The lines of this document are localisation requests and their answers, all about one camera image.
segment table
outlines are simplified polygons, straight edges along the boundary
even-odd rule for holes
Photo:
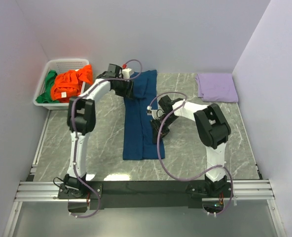
[[[202,102],[197,97],[195,74],[159,73],[157,93],[180,91],[188,101]],[[259,179],[256,162],[249,144],[238,104],[218,103],[230,127],[225,161],[234,179]],[[123,98],[108,93],[96,104],[96,127],[87,150],[87,180],[170,180],[158,160],[123,160],[125,107]],[[51,111],[43,145],[39,152],[34,181],[63,178],[70,161],[71,138],[66,124],[67,111]],[[201,143],[195,122],[178,118],[164,138],[164,164],[178,177],[191,177],[206,169],[206,149]]]

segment orange cloth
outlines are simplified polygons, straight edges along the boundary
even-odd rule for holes
[[[51,88],[52,100],[58,100],[61,103],[68,103],[71,96],[78,96],[81,92],[82,83],[93,84],[93,73],[91,65],[86,65],[77,72],[70,70],[59,74],[55,78],[54,85]]]

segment green cloth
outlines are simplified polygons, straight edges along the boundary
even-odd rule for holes
[[[54,70],[49,71],[45,78],[45,92],[39,95],[36,101],[40,104],[47,103],[59,103],[58,100],[52,100],[51,98],[51,88],[54,85],[55,78],[57,77],[57,73]]]

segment gray floor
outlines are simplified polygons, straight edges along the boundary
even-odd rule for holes
[[[105,209],[87,219],[61,202],[24,202],[14,237],[276,237],[267,201],[238,201],[222,215],[201,209]]]
[[[158,74],[157,92],[181,91],[189,101],[208,104],[197,98],[195,74]],[[219,103],[232,134],[225,151],[226,166],[234,179],[258,179],[255,159],[243,126],[237,104]],[[157,160],[122,160],[124,112],[123,98],[112,93],[96,104],[97,123],[87,150],[87,173],[95,180],[168,180]],[[52,111],[40,152],[34,181],[52,181],[63,177],[68,169],[71,139],[66,125],[67,111]],[[179,177],[190,177],[206,169],[206,150],[195,123],[179,118],[164,138],[169,171]]]

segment clothing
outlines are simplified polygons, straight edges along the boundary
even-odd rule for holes
[[[45,92],[41,95],[39,95],[36,99],[36,101],[40,104],[47,104],[47,103],[59,103],[58,100],[52,100],[51,98],[51,88],[54,85],[55,78],[57,76],[56,71],[51,70],[47,74],[45,78]]]
[[[80,95],[83,82],[88,84],[93,83],[91,65],[86,65],[78,71],[70,70],[66,73],[59,74],[51,89],[52,99],[62,103],[68,103],[70,97]]]
[[[238,102],[232,74],[200,73],[196,75],[195,80],[198,84],[198,97],[203,101]]]
[[[152,143],[151,116],[146,108],[156,97],[157,71],[147,71],[134,79],[133,94],[135,99],[124,98],[124,160],[158,159],[157,145]],[[160,141],[160,154],[165,157],[163,141]]]

